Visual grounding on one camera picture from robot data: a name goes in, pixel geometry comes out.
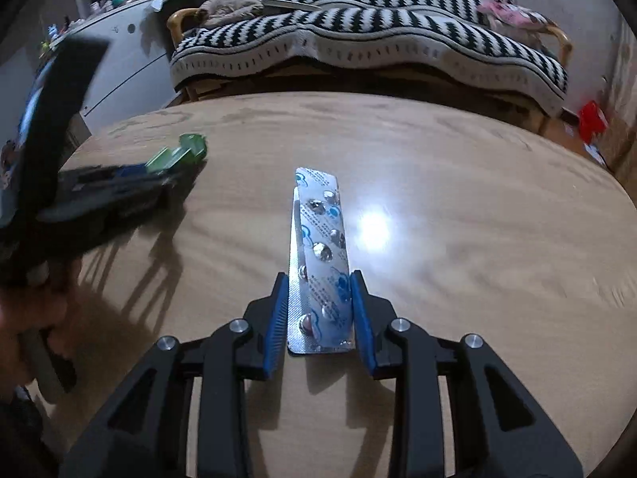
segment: foil blister pack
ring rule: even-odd
[[[296,170],[292,206],[287,344],[292,354],[354,348],[352,294],[336,177]]]

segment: pill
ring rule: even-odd
[[[332,260],[332,250],[329,249],[329,246],[323,243],[314,243],[312,247],[314,255],[324,263],[327,263]]]
[[[333,190],[324,190],[323,191],[323,197],[325,198],[325,201],[327,201],[329,204],[339,204],[340,203],[340,199],[338,197],[338,193],[334,192]]]
[[[320,199],[310,199],[308,201],[308,206],[315,214],[322,215],[325,213],[325,203],[323,203]]]
[[[340,230],[332,230],[329,233],[330,240],[339,248],[345,248],[345,234]]]
[[[299,329],[306,336],[312,336],[312,322],[310,320],[310,314],[304,314],[299,320]]]

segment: metal screw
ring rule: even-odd
[[[472,349],[479,349],[484,344],[484,340],[480,335],[467,334],[464,338],[464,343],[469,345]]]
[[[238,318],[230,322],[230,330],[237,334],[246,332],[248,327],[250,327],[250,324],[248,324],[248,322],[246,322],[243,318]]]
[[[403,333],[412,326],[409,320],[405,320],[404,318],[396,318],[391,322],[392,329],[396,332]]]
[[[172,336],[162,336],[157,340],[157,346],[160,351],[172,351],[177,344],[177,338]]]

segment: black and white blanket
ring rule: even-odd
[[[293,58],[351,69],[408,63],[478,88],[527,95],[551,116],[561,111],[566,71],[554,59],[480,27],[480,0],[297,1],[349,6],[200,30],[174,53],[175,87],[202,77],[249,76]]]

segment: white appliance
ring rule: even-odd
[[[176,97],[152,1],[126,4],[70,32],[111,41],[80,111],[93,135],[115,122],[160,110]]]

